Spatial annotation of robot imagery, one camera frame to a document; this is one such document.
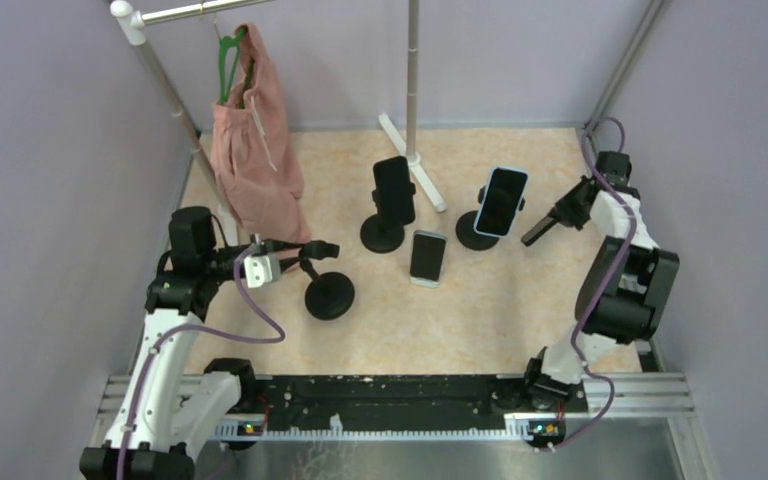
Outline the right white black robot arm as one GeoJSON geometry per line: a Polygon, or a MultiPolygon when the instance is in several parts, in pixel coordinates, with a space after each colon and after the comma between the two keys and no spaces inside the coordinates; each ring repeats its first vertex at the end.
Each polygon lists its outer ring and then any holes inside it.
{"type": "Polygon", "coordinates": [[[661,248],[642,219],[640,194],[629,184],[629,156],[603,151],[595,170],[521,239],[530,247],[556,225],[580,230],[587,222],[603,237],[576,299],[575,325],[527,364],[525,392],[543,404],[570,400],[587,366],[650,339],[680,267],[679,256],[661,248]]]}

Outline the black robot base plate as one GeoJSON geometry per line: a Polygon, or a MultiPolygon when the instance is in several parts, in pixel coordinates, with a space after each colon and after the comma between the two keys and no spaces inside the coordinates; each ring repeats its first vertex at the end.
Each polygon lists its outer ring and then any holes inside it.
{"type": "Polygon", "coordinates": [[[216,429],[246,449],[263,441],[522,438],[588,410],[582,387],[542,399],[514,375],[277,375],[216,429]]]}

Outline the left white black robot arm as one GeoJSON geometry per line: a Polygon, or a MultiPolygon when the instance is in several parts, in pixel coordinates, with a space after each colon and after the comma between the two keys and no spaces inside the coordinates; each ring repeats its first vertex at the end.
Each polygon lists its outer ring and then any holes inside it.
{"type": "Polygon", "coordinates": [[[226,281],[240,292],[279,278],[290,263],[279,253],[301,244],[253,236],[245,245],[218,247],[212,212],[203,206],[175,211],[170,248],[147,288],[142,339],[124,400],[99,447],[83,450],[79,471],[87,479],[192,479],[196,461],[225,414],[253,391],[250,362],[220,358],[181,399],[179,389],[209,304],[226,281]]]}

